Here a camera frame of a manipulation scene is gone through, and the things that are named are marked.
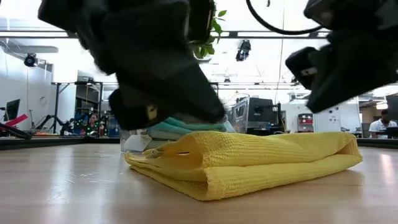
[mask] laboratory room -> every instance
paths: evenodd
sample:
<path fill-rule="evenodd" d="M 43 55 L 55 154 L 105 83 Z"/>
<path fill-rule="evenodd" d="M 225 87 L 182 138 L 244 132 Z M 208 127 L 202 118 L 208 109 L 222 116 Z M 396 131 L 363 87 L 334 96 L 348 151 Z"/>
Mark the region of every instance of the laboratory room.
<path fill-rule="evenodd" d="M 398 223 L 394 1 L 105 2 L 0 1 L 1 224 Z"/>

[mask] red object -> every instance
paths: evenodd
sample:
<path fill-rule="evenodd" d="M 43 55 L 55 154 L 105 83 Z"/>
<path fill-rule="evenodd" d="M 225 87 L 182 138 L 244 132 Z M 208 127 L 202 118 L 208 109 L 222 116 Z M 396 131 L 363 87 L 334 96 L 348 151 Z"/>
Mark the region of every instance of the red object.
<path fill-rule="evenodd" d="M 17 117 L 16 119 L 13 119 L 13 120 L 10 120 L 10 121 L 6 122 L 5 125 L 13 127 L 13 126 L 23 122 L 26 119 L 27 119 L 26 114 L 23 114 L 23 115 Z"/>

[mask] table surface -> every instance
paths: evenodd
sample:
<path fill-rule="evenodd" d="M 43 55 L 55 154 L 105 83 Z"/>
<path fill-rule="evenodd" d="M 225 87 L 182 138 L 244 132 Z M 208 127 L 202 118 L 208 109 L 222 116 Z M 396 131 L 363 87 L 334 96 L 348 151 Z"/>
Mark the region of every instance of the table surface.
<path fill-rule="evenodd" d="M 398 151 L 327 177 L 198 202 L 128 168 L 116 144 L 0 152 L 0 223 L 398 223 Z"/>

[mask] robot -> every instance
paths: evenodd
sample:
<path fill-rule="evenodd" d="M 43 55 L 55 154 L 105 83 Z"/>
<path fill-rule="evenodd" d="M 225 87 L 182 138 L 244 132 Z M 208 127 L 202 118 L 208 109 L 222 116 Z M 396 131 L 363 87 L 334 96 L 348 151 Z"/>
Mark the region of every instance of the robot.
<path fill-rule="evenodd" d="M 398 1 L 309 0 L 304 15 L 330 29 L 328 45 L 293 53 L 286 65 L 312 91 L 307 106 L 323 111 L 398 80 Z M 174 113 L 209 123 L 225 110 L 200 70 L 191 46 L 210 36 L 213 0 L 43 0 L 39 19 L 78 36 L 104 73 L 115 73 L 119 89 L 109 104 L 120 127 L 152 126 Z"/>

